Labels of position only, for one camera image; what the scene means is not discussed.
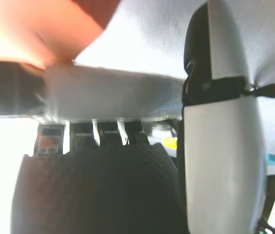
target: yellow object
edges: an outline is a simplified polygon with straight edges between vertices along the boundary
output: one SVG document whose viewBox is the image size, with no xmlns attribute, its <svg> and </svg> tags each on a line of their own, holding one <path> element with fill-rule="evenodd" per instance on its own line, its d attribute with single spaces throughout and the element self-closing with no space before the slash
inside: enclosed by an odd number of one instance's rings
<svg viewBox="0 0 275 234">
<path fill-rule="evenodd" d="M 164 138 L 163 145 L 168 147 L 169 149 L 176 150 L 177 149 L 177 138 Z"/>
</svg>

